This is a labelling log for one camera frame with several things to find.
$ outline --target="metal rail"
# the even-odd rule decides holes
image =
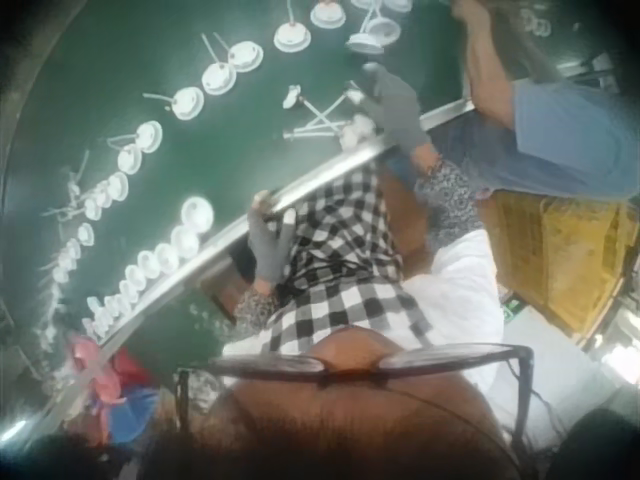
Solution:
[[[430,130],[474,109],[470,100],[462,99],[425,113],[420,118],[423,130]],[[361,145],[356,150],[341,153],[326,163],[303,175],[275,195],[276,212],[282,211],[342,175],[373,161],[392,145],[383,136]],[[157,310],[184,290],[190,280],[223,255],[228,247],[248,233],[246,215],[238,218],[221,232],[207,241],[200,253],[184,264],[177,272],[148,290],[140,299],[134,311],[117,322],[114,332],[102,342],[102,351],[95,364],[81,372],[50,411],[45,413],[31,430],[31,438],[55,431],[64,415],[102,365],[124,344],[131,334],[142,324],[146,315]]]

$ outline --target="gray glove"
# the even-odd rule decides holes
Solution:
[[[264,223],[262,211],[255,204],[247,214],[249,247],[256,257],[256,278],[271,285],[277,285],[282,281],[284,268],[289,262],[293,235],[296,231],[295,213],[292,208],[285,212],[279,238]]]
[[[380,64],[368,63],[364,70],[374,77],[374,95],[380,100],[380,105],[366,97],[360,105],[384,128],[389,138],[407,154],[431,143],[429,135],[420,128],[420,105],[413,88]]]

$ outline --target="green table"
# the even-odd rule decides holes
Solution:
[[[44,274],[38,267],[49,263],[63,243],[56,221],[40,213],[65,204],[63,172],[77,169],[86,148],[91,157],[83,190],[117,171],[117,154],[101,139],[131,133],[151,119],[164,129],[160,149],[145,156],[140,171],[129,177],[126,201],[92,223],[95,246],[83,250],[77,271],[63,286],[78,322],[89,316],[87,296],[116,293],[137,252],[168,240],[187,197],[202,195],[211,201],[215,233],[244,213],[256,191],[286,185],[339,153],[337,141],[330,139],[284,141],[282,131],[308,121],[311,114],[303,107],[284,111],[281,105],[290,84],[302,85],[305,96],[323,109],[346,81],[362,81],[362,58],[348,53],[344,43],[359,28],[364,12],[343,3],[347,23],[329,31],[309,22],[313,0],[295,1],[298,18],[309,26],[313,40],[305,51],[285,54],[273,46],[276,28],[287,19],[284,0],[89,2],[42,68],[9,158],[3,262],[6,302],[16,323],[33,326],[46,308],[46,299],[37,298],[46,288],[39,285]],[[448,10],[437,4],[416,6],[409,15],[389,16],[403,27],[384,58],[389,69],[416,88],[427,109],[459,98],[460,35]],[[188,122],[166,112],[161,102],[142,98],[143,92],[171,96],[180,88],[200,86],[211,63],[200,33],[214,30],[230,43],[253,40],[263,46],[261,67],[239,74],[226,95],[206,96],[202,113]],[[215,43],[214,48],[223,55]],[[335,118],[349,113],[345,105]],[[82,221],[76,217],[64,224],[65,242]],[[198,297],[197,292],[189,295]],[[220,312],[201,300],[196,303],[200,310],[209,309],[209,324],[219,325]],[[133,350],[152,359],[151,352],[169,348],[179,338],[183,347],[199,342],[185,351],[218,351],[215,335],[208,342],[202,342],[201,334],[187,335],[198,332],[185,326],[193,317],[193,303],[178,300],[147,319],[130,342]]]

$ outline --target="eyeglass frame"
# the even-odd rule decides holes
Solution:
[[[524,430],[529,416],[529,407],[531,404],[531,394],[533,392],[533,369],[534,369],[534,353],[530,347],[525,345],[510,345],[503,343],[461,343],[434,346],[430,348],[422,348],[411,351],[421,350],[437,350],[442,347],[450,348],[451,346],[493,346],[501,347],[505,350],[498,352],[489,352],[473,358],[456,358],[454,360],[442,361],[440,363],[429,365],[410,365],[406,367],[394,367],[393,369],[374,370],[374,369],[350,369],[332,371],[330,365],[319,358],[311,355],[282,355],[279,353],[267,353],[259,355],[237,355],[220,357],[224,360],[214,358],[204,367],[179,368],[178,379],[176,382],[176,412],[178,416],[178,426],[182,433],[189,434],[189,373],[194,370],[201,370],[213,375],[214,377],[234,377],[242,380],[259,380],[259,381],[280,381],[280,382],[298,382],[298,383],[316,383],[318,385],[328,385],[331,383],[348,383],[358,381],[369,381],[374,384],[384,384],[389,380],[399,378],[417,377],[425,375],[437,375],[441,373],[454,373],[468,370],[470,368],[482,367],[497,362],[509,362],[509,360],[518,360],[519,375],[518,380],[518,411],[516,421],[511,436],[511,448],[516,457],[521,461],[523,466],[526,462],[526,447],[524,444]],[[389,354],[377,361],[379,364],[393,357],[394,355],[406,353],[396,352]],[[306,358],[319,362],[324,367],[323,371],[313,372],[296,372],[291,370],[262,370],[251,371],[246,364],[241,366],[233,366],[233,360],[264,360],[265,358]]]

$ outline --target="patterned sleeve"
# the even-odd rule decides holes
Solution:
[[[429,208],[427,243],[434,254],[467,233],[484,228],[468,180],[447,160],[418,179],[415,194]]]
[[[275,294],[264,296],[251,287],[240,298],[233,311],[236,319],[234,339],[240,340],[260,333],[277,310],[278,299]]]

